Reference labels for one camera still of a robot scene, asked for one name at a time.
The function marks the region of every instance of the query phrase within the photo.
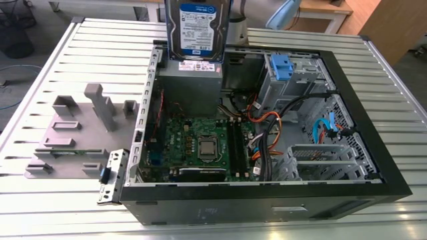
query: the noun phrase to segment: wd label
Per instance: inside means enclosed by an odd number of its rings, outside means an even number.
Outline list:
[[[181,48],[187,55],[205,56],[214,47],[215,31],[211,22],[217,17],[217,8],[209,5],[182,4]]]

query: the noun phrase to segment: metal rack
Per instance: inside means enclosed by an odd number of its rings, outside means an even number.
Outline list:
[[[103,83],[114,103],[142,99],[153,41],[162,23],[104,19],[74,22],[0,135],[0,236],[125,239],[329,238],[422,239],[427,236],[427,114],[370,41],[358,36],[251,29],[251,45],[334,51],[414,195],[335,221],[142,226],[125,206],[96,206],[94,179],[26,179],[50,125],[58,95],[79,102],[87,83]]]

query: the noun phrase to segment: expansion slot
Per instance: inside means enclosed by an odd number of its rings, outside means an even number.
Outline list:
[[[235,175],[239,173],[239,163],[237,157],[237,145],[235,145],[235,123],[233,121],[227,122],[227,143],[229,143],[229,157],[230,157],[230,171]]]
[[[227,123],[227,140],[231,174],[237,177],[245,177],[247,175],[249,169],[241,122],[230,121]]]
[[[235,153],[237,153],[237,162],[238,162],[238,171],[241,177],[247,177],[249,166],[247,166],[247,157],[245,153],[245,137],[242,131],[241,122],[234,123],[234,146],[235,146]]]

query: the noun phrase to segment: hard drive label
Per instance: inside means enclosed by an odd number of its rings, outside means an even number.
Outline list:
[[[179,63],[179,71],[215,72],[215,64],[209,61],[185,60]]]
[[[214,46],[215,31],[211,22],[217,18],[217,8],[210,5],[182,4],[179,13],[183,53],[206,56]]]

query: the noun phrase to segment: side panel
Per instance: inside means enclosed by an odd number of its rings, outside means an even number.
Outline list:
[[[174,225],[337,219],[374,202],[374,198],[343,196],[123,201],[123,204],[145,225]]]

